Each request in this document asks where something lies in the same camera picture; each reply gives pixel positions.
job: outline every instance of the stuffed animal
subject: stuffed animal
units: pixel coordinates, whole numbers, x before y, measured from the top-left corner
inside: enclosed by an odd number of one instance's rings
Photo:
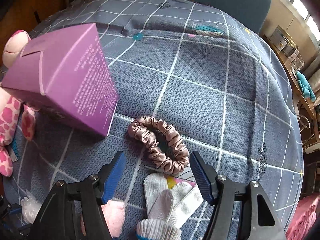
[[[15,32],[4,46],[3,63],[10,68],[24,46],[30,41],[28,33],[23,30]],[[14,137],[21,110],[21,101],[0,88],[0,173],[12,175],[12,160],[4,146],[9,145]],[[35,131],[35,112],[24,105],[22,114],[22,133],[27,140],[32,140]]]
[[[298,84],[301,89],[304,98],[310,98],[312,102],[316,101],[316,96],[313,93],[309,82],[307,81],[304,74],[301,74],[299,71],[296,72],[298,78]]]

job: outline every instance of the pink giraffe plush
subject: pink giraffe plush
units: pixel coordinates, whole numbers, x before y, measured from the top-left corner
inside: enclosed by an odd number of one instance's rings
[[[15,32],[4,46],[2,55],[4,65],[10,68],[23,47],[30,41],[28,33],[23,30]],[[35,112],[24,105],[22,114],[22,133],[30,141],[35,132]],[[9,177],[12,175],[12,160],[4,146],[9,145],[14,137],[21,110],[21,101],[9,95],[0,88],[0,173]]]

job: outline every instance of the purple box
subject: purple box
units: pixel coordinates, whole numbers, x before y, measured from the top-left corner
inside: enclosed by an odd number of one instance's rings
[[[29,41],[1,86],[67,125],[104,136],[119,98],[95,23]]]

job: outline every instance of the plastic bag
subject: plastic bag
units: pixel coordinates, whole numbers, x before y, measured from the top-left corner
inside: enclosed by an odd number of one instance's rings
[[[21,200],[22,216],[25,222],[33,224],[39,213],[41,204],[30,192],[27,192],[27,196]]]

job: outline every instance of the pink hair tie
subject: pink hair tie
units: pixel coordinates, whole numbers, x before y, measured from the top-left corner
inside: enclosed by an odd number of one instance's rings
[[[159,142],[156,135],[148,129],[157,129],[172,148],[175,160],[167,157],[158,147]],[[166,172],[179,173],[189,164],[189,151],[182,142],[180,134],[175,130],[172,124],[168,125],[165,121],[150,116],[136,118],[128,127],[129,136],[141,141],[148,152],[149,158],[152,159],[157,168],[161,167]]]

